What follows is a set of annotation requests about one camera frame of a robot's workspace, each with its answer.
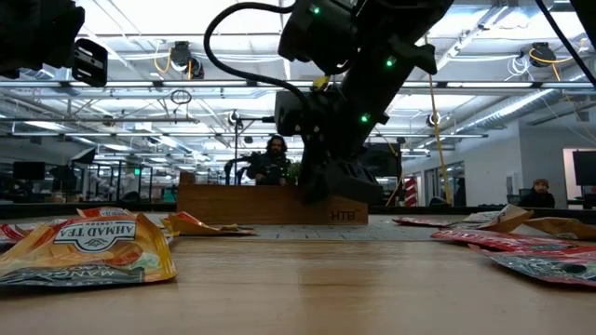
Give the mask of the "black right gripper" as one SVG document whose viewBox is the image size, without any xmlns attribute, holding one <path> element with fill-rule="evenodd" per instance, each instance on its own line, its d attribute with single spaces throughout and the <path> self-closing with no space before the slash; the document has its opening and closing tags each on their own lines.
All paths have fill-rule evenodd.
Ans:
<svg viewBox="0 0 596 335">
<path fill-rule="evenodd" d="M 336 195 L 365 204 L 381 200 L 382 187 L 357 154 L 338 155 L 323 141 L 305 142 L 300 169 L 302 202 L 312 204 Z"/>
</svg>

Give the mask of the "wooden compartment tea box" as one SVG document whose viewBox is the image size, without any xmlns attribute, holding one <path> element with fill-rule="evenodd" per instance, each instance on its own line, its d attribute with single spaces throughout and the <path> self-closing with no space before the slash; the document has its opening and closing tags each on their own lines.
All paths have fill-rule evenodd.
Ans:
<svg viewBox="0 0 596 335">
<path fill-rule="evenodd" d="M 331 196 L 305 205 L 295 186 L 234 186 L 182 182 L 178 212 L 207 225 L 366 225 L 368 206 Z"/>
</svg>

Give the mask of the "person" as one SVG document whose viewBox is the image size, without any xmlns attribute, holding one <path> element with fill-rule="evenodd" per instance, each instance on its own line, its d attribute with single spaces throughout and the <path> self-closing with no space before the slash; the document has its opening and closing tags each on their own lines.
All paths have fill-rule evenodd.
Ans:
<svg viewBox="0 0 596 335">
<path fill-rule="evenodd" d="M 546 179 L 537 179 L 528 194 L 523 196 L 518 203 L 522 208 L 555 208 L 554 196 L 549 192 L 549 182 Z"/>
<path fill-rule="evenodd" d="M 260 154 L 259 159 L 249 166 L 247 176 L 254 180 L 256 185 L 287 185 L 291 162 L 286 153 L 285 140 L 279 135 L 272 136 L 266 144 L 265 153 Z"/>
</svg>

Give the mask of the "grey woven placemat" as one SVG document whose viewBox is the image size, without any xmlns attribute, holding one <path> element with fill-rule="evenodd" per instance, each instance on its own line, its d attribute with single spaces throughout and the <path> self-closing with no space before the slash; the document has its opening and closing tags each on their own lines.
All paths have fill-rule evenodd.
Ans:
<svg viewBox="0 0 596 335">
<path fill-rule="evenodd" d="M 367 225 L 251 225 L 253 234 L 195 236 L 195 239 L 246 241 L 429 241 L 439 229 L 407 226 L 395 216 L 370 215 Z"/>
</svg>

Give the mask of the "large black screen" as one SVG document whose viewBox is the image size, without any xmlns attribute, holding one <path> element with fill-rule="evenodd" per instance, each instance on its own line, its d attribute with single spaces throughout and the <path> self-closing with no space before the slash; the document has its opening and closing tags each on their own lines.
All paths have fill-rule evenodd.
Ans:
<svg viewBox="0 0 596 335">
<path fill-rule="evenodd" d="M 398 177 L 401 173 L 400 146 L 372 143 L 366 152 L 365 165 L 375 177 Z"/>
</svg>

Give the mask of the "small dark monitor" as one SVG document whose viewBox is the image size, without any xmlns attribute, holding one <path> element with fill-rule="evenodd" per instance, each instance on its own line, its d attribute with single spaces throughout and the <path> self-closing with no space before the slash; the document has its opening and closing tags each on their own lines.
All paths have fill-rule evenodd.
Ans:
<svg viewBox="0 0 596 335">
<path fill-rule="evenodd" d="M 12 175 L 18 180 L 41 181 L 46 177 L 46 163 L 28 161 L 14 162 Z"/>
</svg>

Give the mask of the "black monitor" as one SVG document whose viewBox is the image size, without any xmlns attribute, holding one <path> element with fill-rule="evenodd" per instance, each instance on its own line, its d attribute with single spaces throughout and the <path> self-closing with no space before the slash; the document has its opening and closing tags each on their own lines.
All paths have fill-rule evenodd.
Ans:
<svg viewBox="0 0 596 335">
<path fill-rule="evenodd" d="M 575 151 L 573 160 L 576 184 L 596 186 L 596 151 Z"/>
</svg>

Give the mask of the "red white striped post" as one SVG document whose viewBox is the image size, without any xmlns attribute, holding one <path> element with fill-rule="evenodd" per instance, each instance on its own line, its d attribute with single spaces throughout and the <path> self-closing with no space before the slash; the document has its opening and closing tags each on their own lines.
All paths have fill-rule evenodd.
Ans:
<svg viewBox="0 0 596 335">
<path fill-rule="evenodd" d="M 417 179 L 409 178 L 404 183 L 404 206 L 405 207 L 417 207 L 418 206 L 418 191 L 417 191 Z"/>
</svg>

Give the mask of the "black aluminium table frame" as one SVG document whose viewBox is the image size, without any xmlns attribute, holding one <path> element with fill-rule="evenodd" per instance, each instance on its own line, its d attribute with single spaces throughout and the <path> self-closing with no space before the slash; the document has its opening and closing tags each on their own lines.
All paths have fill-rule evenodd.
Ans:
<svg viewBox="0 0 596 335">
<path fill-rule="evenodd" d="M 0 219 L 24 219 L 36 217 L 49 217 L 60 215 L 74 215 L 78 208 L 97 207 L 121 207 L 130 211 L 143 212 L 174 212 L 175 203 L 22 203 L 22 204 L 0 204 Z M 497 211 L 495 207 L 473 207 L 473 208 L 439 208 L 439 207 L 383 207 L 365 206 L 370 215 L 466 215 L 477 212 Z M 586 224 L 596 224 L 596 209 L 556 209 L 556 208 L 535 208 L 534 216 L 538 217 L 562 217 L 583 221 Z"/>
</svg>

